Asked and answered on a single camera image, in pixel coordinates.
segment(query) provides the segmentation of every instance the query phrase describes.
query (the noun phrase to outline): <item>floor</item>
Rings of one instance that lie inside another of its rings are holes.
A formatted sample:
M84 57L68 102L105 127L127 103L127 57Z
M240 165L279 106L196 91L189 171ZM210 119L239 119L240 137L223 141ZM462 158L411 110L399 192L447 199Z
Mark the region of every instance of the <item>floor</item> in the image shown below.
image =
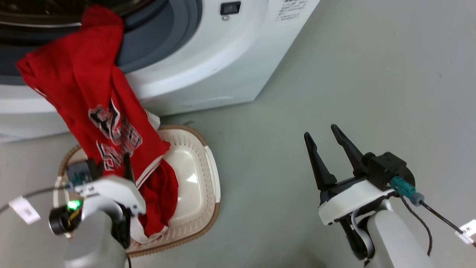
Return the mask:
M164 118L207 140L220 175L220 214L203 237L134 258L132 266L362 267L342 229L323 226L318 217L304 132L339 180L352 175L331 124L363 153L391 151L406 160L427 202L458 225L473 219L476 93L468 88L476 67L468 62L476 59L443 37L471 43L464 33L472 24L457 14L474 9L447 11L462 20L455 28L454 20L439 23L442 3L410 2L322 0L255 102ZM433 25L443 30L432 31ZM75 144L63 134L0 145L1 203L51 185ZM67 241L48 230L50 196L32 203L43 216L39 223L28 227L11 211L1 216L2 267L60 266ZM426 248L420 223L399 200L392 204ZM416 211L433 231L436 267L474 266L474 249L424 209Z

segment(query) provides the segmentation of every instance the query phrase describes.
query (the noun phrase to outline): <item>white trim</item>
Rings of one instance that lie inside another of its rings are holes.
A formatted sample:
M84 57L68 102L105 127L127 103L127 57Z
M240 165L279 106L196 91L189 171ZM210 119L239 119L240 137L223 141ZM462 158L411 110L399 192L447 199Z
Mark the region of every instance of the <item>white trim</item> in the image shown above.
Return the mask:
M43 92L41 92L39 89L34 88L33 90L36 91L36 93L40 94L43 98L46 98L46 97L47 97L46 94L43 93Z
M144 227L140 223L139 219L137 217L133 217L132 219L130 219L130 237L141 244L147 244L156 240L157 238L164 235L167 230L168 227L164 226L159 233L155 233L150 237L147 237L144 234Z
M154 128L155 131L159 130L160 127L160 117L156 116L155 114L145 110L147 113L147 119L149 120L149 124Z
M136 180L136 186L137 186L138 189L144 184L144 182L150 176L150 174L152 174L152 172L154 172L154 170L157 169L157 167L160 165L160 161L162 160L162 158L164 158L164 155L161 155L161 156L157 157L156 159L154 159L154 161L152 161L146 167L146 169L144 169L142 174Z

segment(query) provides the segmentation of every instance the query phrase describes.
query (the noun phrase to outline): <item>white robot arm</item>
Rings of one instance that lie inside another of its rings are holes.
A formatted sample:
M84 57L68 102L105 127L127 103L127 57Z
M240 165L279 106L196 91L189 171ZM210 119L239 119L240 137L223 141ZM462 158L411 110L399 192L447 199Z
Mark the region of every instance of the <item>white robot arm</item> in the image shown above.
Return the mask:
M415 186L415 178L406 163L391 153L362 155L336 125L331 129L344 147L354 177L338 183L317 153L311 135L304 135L317 188L321 191L319 216L323 224L342 226L352 252L364 261L365 267L432 268L429 256L388 201L398 196L390 187L392 178L401 177Z
M146 213L146 203L132 172L109 175L78 185L81 206L62 206L50 212L55 234L74 230L63 257L66 268L123 268L130 245L130 219Z

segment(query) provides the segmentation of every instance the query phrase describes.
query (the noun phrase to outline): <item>teal connector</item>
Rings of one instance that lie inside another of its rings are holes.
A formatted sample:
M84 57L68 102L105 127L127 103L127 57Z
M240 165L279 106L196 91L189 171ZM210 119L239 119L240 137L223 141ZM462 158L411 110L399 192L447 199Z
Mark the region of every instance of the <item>teal connector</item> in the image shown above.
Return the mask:
M423 201L425 197L417 192L415 187L413 187L410 183L406 182L406 180L400 178L399 176L395 176L392 178L390 182L390 187L394 189L398 194L402 196L406 196L412 204L415 206L420 205L420 201Z

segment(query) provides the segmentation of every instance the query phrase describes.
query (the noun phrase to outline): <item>white basket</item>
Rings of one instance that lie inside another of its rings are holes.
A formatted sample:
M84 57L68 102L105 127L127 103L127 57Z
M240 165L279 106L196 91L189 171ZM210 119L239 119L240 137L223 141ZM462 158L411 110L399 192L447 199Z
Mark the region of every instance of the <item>white basket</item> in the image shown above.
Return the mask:
M198 133L184 126L166 126L166 129L159 130L158 134L162 140L170 142L170 150L164 159L175 170L179 200L175 214L169 221L167 232L147 244L139 244L132 240L126 250L131 257L162 251L194 240L208 231L218 216L220 203L218 171L213 154L203 138L199 139ZM87 158L82 149L73 150L75 148L67 155L62 166ZM60 169L60 173L56 186L68 180L64 168ZM53 203L58 207L59 200L66 203L76 198L78 198L76 193L55 192Z

